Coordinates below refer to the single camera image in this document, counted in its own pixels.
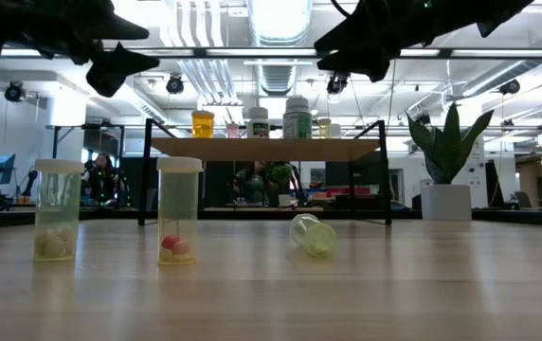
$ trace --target pink object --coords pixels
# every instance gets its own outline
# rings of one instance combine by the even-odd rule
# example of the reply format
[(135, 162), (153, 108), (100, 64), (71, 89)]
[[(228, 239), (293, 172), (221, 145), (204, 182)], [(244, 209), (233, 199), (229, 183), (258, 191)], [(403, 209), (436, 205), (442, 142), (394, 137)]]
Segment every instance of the pink object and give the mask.
[(177, 242), (172, 248), (173, 255), (185, 255), (191, 250), (188, 242)]
[(166, 250), (171, 250), (178, 242), (180, 242), (180, 237), (168, 236), (162, 241), (161, 247), (165, 248)]

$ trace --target snake plant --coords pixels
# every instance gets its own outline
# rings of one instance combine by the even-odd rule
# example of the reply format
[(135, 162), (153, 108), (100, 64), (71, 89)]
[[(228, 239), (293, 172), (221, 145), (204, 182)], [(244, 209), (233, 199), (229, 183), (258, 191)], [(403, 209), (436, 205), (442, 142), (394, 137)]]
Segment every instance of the snake plant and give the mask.
[(488, 127), (494, 111), (478, 117), (473, 126), (461, 130), (457, 104), (448, 110), (443, 131), (431, 130), (407, 117), (412, 140), (425, 153), (425, 165), (429, 175), (438, 185), (449, 185), (457, 176), (471, 153), (478, 136)]

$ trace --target green bottle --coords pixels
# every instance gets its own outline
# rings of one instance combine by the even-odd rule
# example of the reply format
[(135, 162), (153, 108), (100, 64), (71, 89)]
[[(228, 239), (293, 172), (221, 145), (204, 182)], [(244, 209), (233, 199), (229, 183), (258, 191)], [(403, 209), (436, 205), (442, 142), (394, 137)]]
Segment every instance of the green bottle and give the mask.
[(334, 253), (338, 246), (336, 232), (322, 223), (313, 214), (299, 214), (290, 222), (290, 236), (309, 255), (325, 258)]

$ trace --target wooden shelf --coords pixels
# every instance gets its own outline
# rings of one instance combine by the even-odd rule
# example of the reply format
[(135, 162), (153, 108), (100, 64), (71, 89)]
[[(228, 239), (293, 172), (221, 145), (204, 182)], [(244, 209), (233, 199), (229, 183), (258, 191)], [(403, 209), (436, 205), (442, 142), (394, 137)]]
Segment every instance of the wooden shelf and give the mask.
[(203, 161), (355, 161), (379, 148), (377, 139), (153, 138), (168, 156)]

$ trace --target yellow jar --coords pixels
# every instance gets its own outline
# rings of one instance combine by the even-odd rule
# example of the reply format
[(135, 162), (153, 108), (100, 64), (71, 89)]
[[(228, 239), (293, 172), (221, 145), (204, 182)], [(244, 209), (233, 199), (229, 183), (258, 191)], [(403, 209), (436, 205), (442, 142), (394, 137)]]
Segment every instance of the yellow jar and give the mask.
[(214, 137), (214, 114), (207, 111), (194, 111), (193, 117), (193, 137), (195, 138), (213, 138)]
[(319, 125), (319, 138), (331, 138), (330, 125), (332, 121), (329, 118), (320, 118), (317, 120)]

